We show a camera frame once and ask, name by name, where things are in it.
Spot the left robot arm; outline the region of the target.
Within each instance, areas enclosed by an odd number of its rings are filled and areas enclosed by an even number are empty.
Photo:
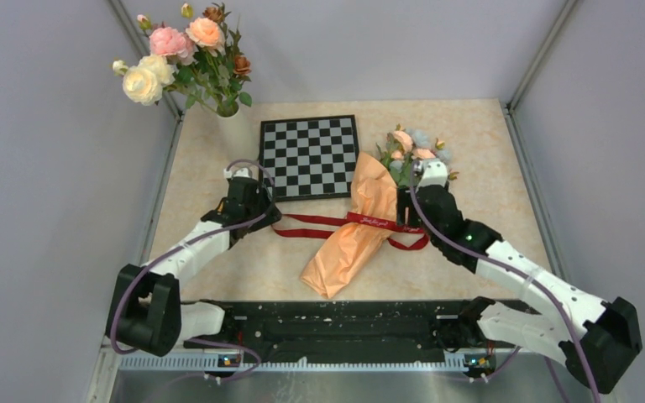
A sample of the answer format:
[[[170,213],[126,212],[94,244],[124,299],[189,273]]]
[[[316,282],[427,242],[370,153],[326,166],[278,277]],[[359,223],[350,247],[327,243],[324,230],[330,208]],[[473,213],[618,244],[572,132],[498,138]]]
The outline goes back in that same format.
[[[185,304],[181,288],[245,235],[280,221],[281,213],[249,170],[228,173],[227,182],[228,194],[180,242],[147,264],[118,272],[105,334],[119,353],[163,357],[196,336],[216,347],[234,340],[236,326],[220,305]]]

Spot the orange paper bouquet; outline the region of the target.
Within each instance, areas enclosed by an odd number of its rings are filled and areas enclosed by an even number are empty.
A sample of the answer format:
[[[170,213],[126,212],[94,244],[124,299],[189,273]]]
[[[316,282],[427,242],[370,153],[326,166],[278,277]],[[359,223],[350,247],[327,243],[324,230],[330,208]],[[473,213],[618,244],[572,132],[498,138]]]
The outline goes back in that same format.
[[[416,128],[397,126],[386,135],[378,156],[362,152],[351,182],[351,210],[369,217],[396,222],[396,190],[409,185],[408,174],[417,160],[451,161],[441,139],[432,139]],[[300,280],[320,296],[337,295],[378,252],[393,232],[348,223],[325,239],[302,270]]]

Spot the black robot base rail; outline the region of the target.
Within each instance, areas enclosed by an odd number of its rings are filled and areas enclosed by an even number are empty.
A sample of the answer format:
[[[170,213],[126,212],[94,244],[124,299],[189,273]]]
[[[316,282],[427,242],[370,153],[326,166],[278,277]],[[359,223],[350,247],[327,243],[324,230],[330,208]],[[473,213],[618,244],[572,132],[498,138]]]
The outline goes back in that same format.
[[[499,347],[455,301],[227,301],[208,340],[250,348],[265,364],[441,363],[451,353]]]

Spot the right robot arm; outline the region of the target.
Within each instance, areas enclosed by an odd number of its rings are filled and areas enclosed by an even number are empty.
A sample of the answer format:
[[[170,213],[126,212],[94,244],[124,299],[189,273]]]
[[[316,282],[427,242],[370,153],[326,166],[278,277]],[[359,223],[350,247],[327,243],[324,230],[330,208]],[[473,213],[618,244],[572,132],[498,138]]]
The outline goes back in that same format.
[[[398,223],[420,228],[447,261],[514,292],[533,309],[476,297],[460,315],[465,343],[514,344],[562,364],[590,390],[608,395],[615,389],[642,351],[630,301],[594,296],[534,263],[493,228],[464,217],[445,186],[403,186],[396,195]]]

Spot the dark red ribbon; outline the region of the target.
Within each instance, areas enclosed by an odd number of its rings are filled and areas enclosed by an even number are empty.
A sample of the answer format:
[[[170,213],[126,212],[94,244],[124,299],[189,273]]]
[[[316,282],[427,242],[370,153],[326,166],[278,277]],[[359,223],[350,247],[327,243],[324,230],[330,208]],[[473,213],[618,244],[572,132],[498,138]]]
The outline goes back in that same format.
[[[398,225],[396,222],[376,217],[369,217],[355,212],[348,212],[345,218],[323,217],[303,214],[284,214],[284,217],[291,218],[298,222],[319,224],[329,227],[342,227],[348,223],[362,224],[368,227],[390,230],[393,233],[408,233],[419,235],[420,238],[411,244],[404,244],[393,238],[388,238],[390,246],[403,251],[416,251],[425,248],[429,243],[429,237],[421,228],[411,228]],[[273,227],[274,233],[283,238],[316,238],[327,239],[333,235],[333,231],[326,231],[312,228],[279,229]]]

